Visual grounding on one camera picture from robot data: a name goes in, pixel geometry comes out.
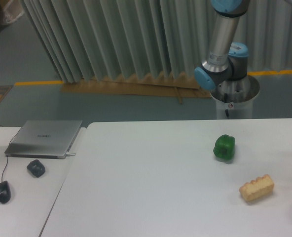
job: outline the white table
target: white table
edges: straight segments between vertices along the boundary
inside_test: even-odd
[[[236,138],[232,164],[217,138]],[[239,187],[271,175],[247,204]],[[292,119],[93,123],[42,237],[292,236]]]
[[[0,127],[0,182],[6,165],[6,150],[18,127]],[[86,129],[82,128],[71,148],[77,152]],[[45,173],[33,177],[27,165],[35,158],[8,158],[3,179],[10,184],[11,199],[0,203],[0,237],[38,237],[68,173],[73,157],[39,159]]]

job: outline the gray floor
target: gray floor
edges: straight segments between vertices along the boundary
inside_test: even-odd
[[[256,77],[261,86],[254,118],[292,118],[292,75]],[[17,81],[58,80],[29,21],[24,15],[0,30],[0,85]],[[0,124],[22,126],[29,119],[97,121],[215,119],[212,99],[74,94],[61,85],[15,86],[0,103]]]

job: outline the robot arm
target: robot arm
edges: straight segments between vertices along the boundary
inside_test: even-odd
[[[210,48],[194,76],[202,88],[213,90],[225,80],[239,80],[247,75],[248,49],[232,43],[240,16],[244,15],[250,0],[211,0],[218,13]]]

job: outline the laptop lid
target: laptop lid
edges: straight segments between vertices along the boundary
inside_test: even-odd
[[[10,157],[65,158],[81,123],[80,120],[29,120],[4,153]]]

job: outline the black computer mouse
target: black computer mouse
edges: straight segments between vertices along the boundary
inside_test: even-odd
[[[30,164],[28,164],[27,169],[36,178],[42,176],[45,173],[45,167],[38,159],[31,161]]]
[[[11,198],[11,192],[8,181],[0,183],[0,202],[2,204],[7,203]]]

